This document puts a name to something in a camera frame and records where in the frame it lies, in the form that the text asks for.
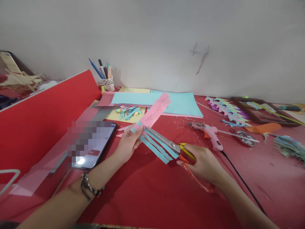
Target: glue gun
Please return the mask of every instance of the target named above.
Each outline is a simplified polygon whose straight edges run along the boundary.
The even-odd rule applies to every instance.
[[[216,127],[205,125],[205,124],[202,124],[199,122],[192,122],[192,123],[187,123],[187,124],[196,130],[200,130],[200,131],[204,132],[204,134],[205,134],[204,137],[211,139],[214,151],[221,152],[223,150],[223,146],[216,136],[216,133],[217,133]]]

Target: person's right hand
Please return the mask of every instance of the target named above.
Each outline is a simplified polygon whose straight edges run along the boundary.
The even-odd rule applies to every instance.
[[[197,159],[194,165],[187,164],[194,175],[204,178],[216,186],[221,184],[228,174],[208,148],[190,144],[184,145],[184,148]],[[181,166],[183,162],[177,161],[177,164]]]

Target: red board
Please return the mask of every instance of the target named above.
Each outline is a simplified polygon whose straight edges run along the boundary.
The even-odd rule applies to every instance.
[[[87,70],[1,111],[0,169],[20,170],[18,181],[100,96]],[[0,184],[12,176],[0,174]]]

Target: marker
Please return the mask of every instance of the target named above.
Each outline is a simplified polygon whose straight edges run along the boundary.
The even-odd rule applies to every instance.
[[[106,67],[104,67],[104,72],[105,72],[106,78],[108,79],[108,73],[107,73],[107,68]]]
[[[99,62],[99,66],[101,67],[101,72],[102,72],[103,76],[106,76],[102,61],[99,59],[98,62]]]
[[[101,78],[101,79],[104,79],[103,78],[103,76],[102,76],[102,74],[101,74],[101,72],[98,70],[98,68],[95,66],[95,64],[90,60],[90,63],[91,63],[91,65],[92,65],[92,67],[94,68],[94,70],[98,73],[98,75],[99,75],[99,77]]]
[[[108,72],[108,79],[113,78],[112,73],[111,73],[111,66],[107,65],[107,72]]]

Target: blue pencil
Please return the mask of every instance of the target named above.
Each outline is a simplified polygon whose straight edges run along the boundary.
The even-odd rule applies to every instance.
[[[100,71],[99,71],[98,68],[95,66],[95,64],[94,64],[91,60],[90,60],[90,63],[91,63],[91,65],[92,65],[92,67],[96,70],[96,72],[98,73],[99,77],[100,77],[101,79],[104,80],[103,75],[100,73]]]

